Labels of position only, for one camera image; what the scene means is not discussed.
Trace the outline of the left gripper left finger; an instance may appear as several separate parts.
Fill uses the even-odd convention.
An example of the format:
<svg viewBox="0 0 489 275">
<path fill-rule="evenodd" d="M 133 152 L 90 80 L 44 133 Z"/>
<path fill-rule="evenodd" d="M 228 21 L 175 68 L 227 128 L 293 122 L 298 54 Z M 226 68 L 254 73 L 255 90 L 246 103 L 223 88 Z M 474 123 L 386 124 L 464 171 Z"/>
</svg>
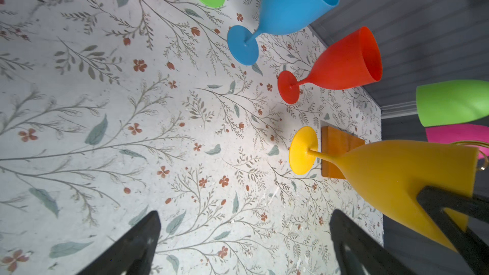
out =
<svg viewBox="0 0 489 275">
<path fill-rule="evenodd" d="M 156 211 L 149 212 L 80 274 L 149 274 L 160 236 Z"/>
</svg>

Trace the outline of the red wine glass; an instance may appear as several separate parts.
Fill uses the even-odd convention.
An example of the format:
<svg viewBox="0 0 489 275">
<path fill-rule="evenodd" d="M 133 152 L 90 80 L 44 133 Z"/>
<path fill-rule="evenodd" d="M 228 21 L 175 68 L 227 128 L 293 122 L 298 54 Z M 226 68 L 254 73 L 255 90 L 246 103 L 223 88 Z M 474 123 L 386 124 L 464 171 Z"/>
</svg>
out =
<svg viewBox="0 0 489 275">
<path fill-rule="evenodd" d="M 362 27 L 328 47 L 305 79 L 299 81 L 290 71 L 281 72 L 278 91 L 286 103 L 295 104 L 304 84 L 345 90 L 379 82 L 382 76 L 379 46 L 372 31 Z"/>
</svg>

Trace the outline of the yellow wine glass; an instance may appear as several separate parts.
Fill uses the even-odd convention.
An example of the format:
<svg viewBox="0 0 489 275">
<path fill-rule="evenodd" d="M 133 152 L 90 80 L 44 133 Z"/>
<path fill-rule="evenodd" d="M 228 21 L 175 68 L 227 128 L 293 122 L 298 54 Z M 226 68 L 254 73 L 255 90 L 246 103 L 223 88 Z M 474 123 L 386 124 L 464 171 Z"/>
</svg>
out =
<svg viewBox="0 0 489 275">
<path fill-rule="evenodd" d="M 290 145 L 289 164 L 295 174 L 308 173 L 317 159 L 335 165 L 355 191 L 385 216 L 454 250 L 416 196 L 433 186 L 471 197 L 479 154 L 475 146 L 388 140 L 330 155 L 318 151 L 314 129 L 303 127 Z"/>
</svg>

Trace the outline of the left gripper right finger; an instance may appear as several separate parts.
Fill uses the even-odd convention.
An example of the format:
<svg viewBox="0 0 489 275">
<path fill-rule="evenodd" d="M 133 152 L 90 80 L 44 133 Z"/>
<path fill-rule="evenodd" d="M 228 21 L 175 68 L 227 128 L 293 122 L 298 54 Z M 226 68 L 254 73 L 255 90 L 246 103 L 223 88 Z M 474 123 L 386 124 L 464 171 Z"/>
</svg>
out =
<svg viewBox="0 0 489 275">
<path fill-rule="evenodd" d="M 341 210 L 330 221 L 341 274 L 413 274 Z"/>
</svg>

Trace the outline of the gold rack with orange base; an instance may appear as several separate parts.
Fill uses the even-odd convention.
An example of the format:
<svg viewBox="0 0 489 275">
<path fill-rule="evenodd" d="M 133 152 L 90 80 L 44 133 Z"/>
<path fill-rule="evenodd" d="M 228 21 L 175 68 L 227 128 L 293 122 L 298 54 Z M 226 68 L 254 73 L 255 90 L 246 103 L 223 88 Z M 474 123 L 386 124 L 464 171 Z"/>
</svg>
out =
<svg viewBox="0 0 489 275">
<path fill-rule="evenodd" d="M 322 151 L 333 156 L 339 156 L 365 145 L 365 141 L 352 134 L 349 134 L 331 126 L 323 127 L 322 130 Z M 322 161 L 322 176 L 326 178 L 345 180 L 346 177 L 340 169 L 331 163 Z"/>
</svg>

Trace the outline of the blue wine glass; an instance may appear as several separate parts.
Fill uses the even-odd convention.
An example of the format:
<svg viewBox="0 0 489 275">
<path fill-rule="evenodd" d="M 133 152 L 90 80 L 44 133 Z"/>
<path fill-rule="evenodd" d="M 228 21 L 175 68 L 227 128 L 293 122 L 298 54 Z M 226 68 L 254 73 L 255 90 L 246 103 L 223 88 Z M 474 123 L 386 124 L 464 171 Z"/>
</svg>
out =
<svg viewBox="0 0 489 275">
<path fill-rule="evenodd" d="M 257 37 L 260 34 L 292 34 L 319 19 L 339 5 L 340 0 L 262 0 L 259 26 L 251 33 L 242 25 L 232 27 L 227 44 L 233 57 L 245 66 L 251 66 L 259 57 Z"/>
</svg>

